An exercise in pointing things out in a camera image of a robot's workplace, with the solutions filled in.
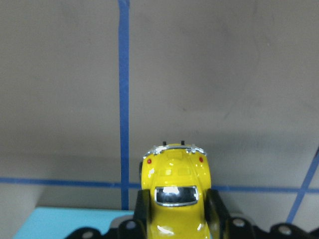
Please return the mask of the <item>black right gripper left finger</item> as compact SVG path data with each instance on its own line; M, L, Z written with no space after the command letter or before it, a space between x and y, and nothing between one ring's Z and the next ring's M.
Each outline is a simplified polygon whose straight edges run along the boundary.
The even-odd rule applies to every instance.
M147 224L151 221L151 195L150 190L139 190L136 200L136 206L134 210L135 220L138 220L142 224L142 229L146 239L148 238Z

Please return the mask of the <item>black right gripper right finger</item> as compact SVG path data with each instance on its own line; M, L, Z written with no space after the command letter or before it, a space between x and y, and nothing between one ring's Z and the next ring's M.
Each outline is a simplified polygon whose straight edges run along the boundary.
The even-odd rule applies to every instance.
M219 192L214 189L208 189L205 199L205 219L214 239L226 238L226 224L229 218L230 214Z

